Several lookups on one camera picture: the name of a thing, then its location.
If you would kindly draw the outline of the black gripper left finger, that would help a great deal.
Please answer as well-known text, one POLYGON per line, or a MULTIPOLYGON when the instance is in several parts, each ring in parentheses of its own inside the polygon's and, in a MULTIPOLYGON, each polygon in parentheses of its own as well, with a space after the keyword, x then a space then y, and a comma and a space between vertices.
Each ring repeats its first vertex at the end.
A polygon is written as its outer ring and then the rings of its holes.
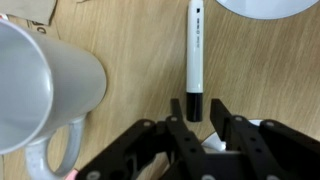
POLYGON ((183 113, 181 110, 180 102, 178 99, 171 99, 170 100, 171 106, 171 120, 172 121, 182 121, 183 120, 183 113))

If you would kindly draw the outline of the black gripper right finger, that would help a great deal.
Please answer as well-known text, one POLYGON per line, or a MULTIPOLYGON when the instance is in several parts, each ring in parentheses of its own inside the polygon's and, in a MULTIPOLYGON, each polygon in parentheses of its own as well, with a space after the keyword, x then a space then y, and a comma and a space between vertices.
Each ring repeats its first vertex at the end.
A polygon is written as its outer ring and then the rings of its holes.
POLYGON ((211 100, 210 121, 221 141, 231 139, 231 118, 231 113, 220 99, 211 100))

